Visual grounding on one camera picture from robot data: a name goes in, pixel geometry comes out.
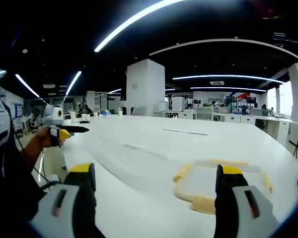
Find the person's left hand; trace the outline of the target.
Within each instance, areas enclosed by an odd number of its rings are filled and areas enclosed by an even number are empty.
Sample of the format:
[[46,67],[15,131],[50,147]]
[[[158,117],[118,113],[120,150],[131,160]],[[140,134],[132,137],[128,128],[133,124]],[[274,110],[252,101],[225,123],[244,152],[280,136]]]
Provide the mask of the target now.
[[56,147],[61,148],[64,142],[51,134],[50,127],[43,127],[36,133],[42,148]]

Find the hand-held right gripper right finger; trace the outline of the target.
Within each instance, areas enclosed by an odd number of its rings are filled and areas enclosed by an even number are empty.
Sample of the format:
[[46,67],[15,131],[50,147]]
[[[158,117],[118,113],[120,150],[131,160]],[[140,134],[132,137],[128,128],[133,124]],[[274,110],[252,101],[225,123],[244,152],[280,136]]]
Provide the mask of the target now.
[[232,169],[217,167],[214,237],[268,238],[279,226],[272,203],[241,171]]

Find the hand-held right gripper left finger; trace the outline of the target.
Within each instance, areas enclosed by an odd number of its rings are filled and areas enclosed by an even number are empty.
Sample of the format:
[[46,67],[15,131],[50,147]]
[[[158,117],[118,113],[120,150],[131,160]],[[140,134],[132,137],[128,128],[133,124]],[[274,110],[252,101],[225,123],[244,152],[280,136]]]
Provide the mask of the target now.
[[38,203],[31,226],[42,238],[98,238],[93,163],[72,167]]

